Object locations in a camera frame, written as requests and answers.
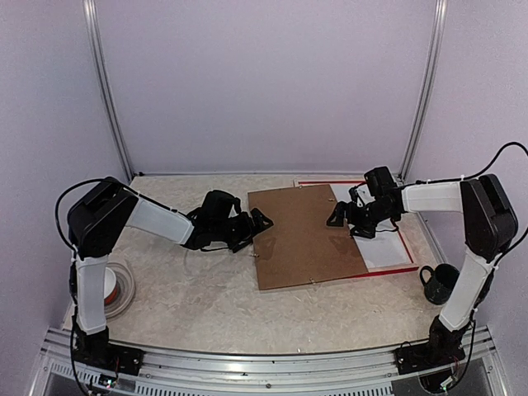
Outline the brown backing board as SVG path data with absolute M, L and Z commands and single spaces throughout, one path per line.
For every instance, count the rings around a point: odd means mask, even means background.
M 247 194 L 273 225 L 253 240 L 260 290 L 335 281 L 367 272 L 349 231 L 328 227 L 337 200 L 328 184 Z

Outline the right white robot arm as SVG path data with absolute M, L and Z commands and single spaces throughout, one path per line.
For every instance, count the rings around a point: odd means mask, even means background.
M 459 212 L 464 221 L 464 262 L 454 289 L 434 317 L 426 342 L 401 346 L 394 352 L 399 374 L 448 365 L 465 358 L 462 338 L 472 327 L 478 305 L 488 293 L 497 264 L 508 254 L 518 232 L 514 209 L 498 178 L 420 181 L 398 185 L 386 167 L 365 175 L 372 201 L 362 204 L 356 188 L 350 201 L 339 201 L 327 226 L 351 226 L 350 234 L 372 239 L 379 223 L 395 224 L 406 213 Z

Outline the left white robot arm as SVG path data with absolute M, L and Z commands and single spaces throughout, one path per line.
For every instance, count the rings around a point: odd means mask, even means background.
M 208 192 L 201 206 L 183 214 L 114 177 L 91 183 L 94 187 L 68 211 L 68 235 L 64 236 L 73 254 L 71 357 L 115 375 L 138 375 L 144 351 L 112 343 L 105 315 L 106 265 L 124 228 L 150 233 L 192 251 L 210 252 L 210 245 L 219 242 L 236 253 L 273 222 L 257 208 L 243 211 L 240 199 L 226 191 Z

